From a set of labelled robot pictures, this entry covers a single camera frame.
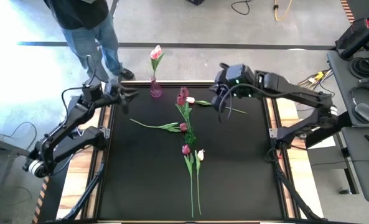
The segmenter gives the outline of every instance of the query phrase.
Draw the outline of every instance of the person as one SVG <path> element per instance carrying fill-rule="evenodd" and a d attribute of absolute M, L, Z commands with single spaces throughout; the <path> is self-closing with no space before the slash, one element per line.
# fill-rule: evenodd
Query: person
<path fill-rule="evenodd" d="M 118 58 L 118 39 L 113 18 L 106 0 L 44 0 L 60 25 L 72 52 L 79 58 L 82 67 L 91 77 L 96 69 L 96 77 L 108 82 L 101 59 L 113 75 L 130 80 L 133 72 L 124 68 Z M 87 62 L 86 56 L 93 60 Z"/>

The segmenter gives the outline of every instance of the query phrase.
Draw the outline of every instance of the tulip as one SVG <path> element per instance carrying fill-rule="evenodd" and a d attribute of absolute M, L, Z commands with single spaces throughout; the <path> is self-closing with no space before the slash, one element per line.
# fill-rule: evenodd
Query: tulip
<path fill-rule="evenodd" d="M 190 96 L 189 90 L 186 87 L 182 87 L 180 89 L 180 95 L 183 96 L 184 99 Z"/>
<path fill-rule="evenodd" d="M 182 146 L 182 152 L 184 155 L 190 154 L 191 151 L 190 151 L 190 147 L 188 144 L 185 144 L 184 146 Z"/>
<path fill-rule="evenodd" d="M 157 46 L 154 50 L 152 50 L 151 54 L 149 55 L 151 59 L 157 60 L 159 56 L 162 54 L 161 46 Z"/>
<path fill-rule="evenodd" d="M 180 131 L 186 132 L 187 131 L 187 123 L 180 124 Z"/>
<path fill-rule="evenodd" d="M 198 154 L 197 154 L 197 157 L 198 157 L 198 159 L 200 160 L 200 161 L 202 161 L 203 160 L 203 152 L 205 152 L 205 150 L 200 150 L 199 152 L 198 152 Z"/>
<path fill-rule="evenodd" d="M 183 98 L 182 95 L 177 95 L 177 104 L 180 105 L 180 106 L 183 106 L 185 105 L 185 98 Z"/>
<path fill-rule="evenodd" d="M 187 97 L 185 100 L 189 103 L 195 103 L 194 97 Z"/>

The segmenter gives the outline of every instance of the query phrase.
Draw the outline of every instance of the black table surface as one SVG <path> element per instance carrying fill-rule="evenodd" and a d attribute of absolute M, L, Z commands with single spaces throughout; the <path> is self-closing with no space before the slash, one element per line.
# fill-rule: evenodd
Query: black table surface
<path fill-rule="evenodd" d="M 283 218 L 274 167 L 264 161 L 270 142 L 263 103 L 254 98 L 233 100 L 229 122 L 220 124 L 212 107 L 192 105 L 190 118 L 205 150 L 199 176 L 202 216 L 197 206 L 194 165 L 194 218 L 190 176 L 181 147 L 182 133 L 140 126 L 184 122 L 174 103 L 179 88 L 164 88 L 154 99 L 148 88 L 129 105 L 117 107 L 101 193 L 99 218 L 104 220 L 279 220 Z M 189 88 L 197 100 L 212 99 L 207 88 Z"/>
<path fill-rule="evenodd" d="M 357 86 L 358 78 L 354 77 L 348 69 L 350 60 L 341 59 L 336 51 L 329 52 L 327 56 L 352 124 L 356 127 L 369 127 L 369 123 L 359 121 L 352 113 L 355 105 L 350 92 Z M 354 57 L 369 57 L 369 52 L 357 52 L 354 54 Z M 369 92 L 367 90 L 355 90 L 354 95 L 357 103 L 366 103 L 369 105 Z"/>
<path fill-rule="evenodd" d="M 364 137 L 365 134 L 369 135 L 369 128 L 342 128 L 342 134 L 364 197 L 369 201 L 369 142 Z"/>

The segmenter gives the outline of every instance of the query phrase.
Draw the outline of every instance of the concrete floor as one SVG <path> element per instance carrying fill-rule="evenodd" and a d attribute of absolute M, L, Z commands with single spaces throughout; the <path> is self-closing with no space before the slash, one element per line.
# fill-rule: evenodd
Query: concrete floor
<path fill-rule="evenodd" d="M 349 26 L 339 0 L 296 0 L 288 17 L 281 22 L 273 19 L 272 2 L 252 1 L 248 16 L 232 11 L 232 2 L 205 0 L 195 7 L 184 0 L 120 0 L 115 29 L 121 42 L 333 45 Z M 287 2 L 280 1 L 280 9 Z M 238 7 L 245 10 L 245 5 Z M 0 33 L 3 43 L 0 44 L 0 133 L 11 134 L 21 122 L 31 121 L 37 127 L 38 139 L 55 127 L 64 114 L 61 91 L 80 85 L 87 77 L 68 47 L 15 45 L 19 41 L 64 41 L 58 24 L 42 1 L 5 0 L 0 1 L 0 9 L 6 17 L 1 21 L 5 29 Z M 137 80 L 148 80 L 150 51 L 120 49 L 119 58 L 136 74 Z M 211 80 L 219 71 L 220 62 L 245 63 L 253 70 L 278 73 L 293 83 L 328 68 L 325 51 L 164 51 L 166 55 L 157 73 L 159 80 Z M 324 84 L 336 92 L 334 103 L 339 112 L 345 111 L 335 79 L 332 77 Z M 308 113 L 299 112 L 299 116 L 304 118 Z M 26 148 L 33 135 L 32 128 L 23 126 L 14 139 L 1 139 Z M 0 200 L 0 223 L 21 224 L 32 220 L 42 180 L 21 170 L 23 160 L 16 159 L 7 178 L 3 191 L 8 194 Z M 337 194 L 339 188 L 347 186 L 341 170 L 318 170 L 314 177 L 326 218 L 369 223 L 369 203 L 362 195 Z M 19 187 L 27 188 L 32 199 Z M 7 205 L 21 200 L 25 201 Z"/>

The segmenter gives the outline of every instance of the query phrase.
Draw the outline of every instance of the black mat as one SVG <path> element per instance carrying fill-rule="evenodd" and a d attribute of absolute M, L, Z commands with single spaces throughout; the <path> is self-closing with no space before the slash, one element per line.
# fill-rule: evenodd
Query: black mat
<path fill-rule="evenodd" d="M 159 126 L 183 122 L 174 106 L 179 88 L 164 88 L 159 99 L 149 89 L 131 102 L 129 114 L 118 108 L 102 193 L 100 219 L 193 220 L 190 178 L 181 147 L 183 134 L 142 127 L 129 118 Z M 198 100 L 211 100 L 207 88 L 189 88 Z M 282 218 L 273 165 L 263 156 L 269 149 L 263 104 L 257 99 L 234 100 L 227 124 L 211 108 L 192 106 L 191 122 L 205 149 L 200 171 L 202 216 L 198 213 L 194 173 L 194 220 L 278 220 Z"/>
<path fill-rule="evenodd" d="M 347 0 L 347 4 L 356 20 L 369 17 L 369 0 Z"/>

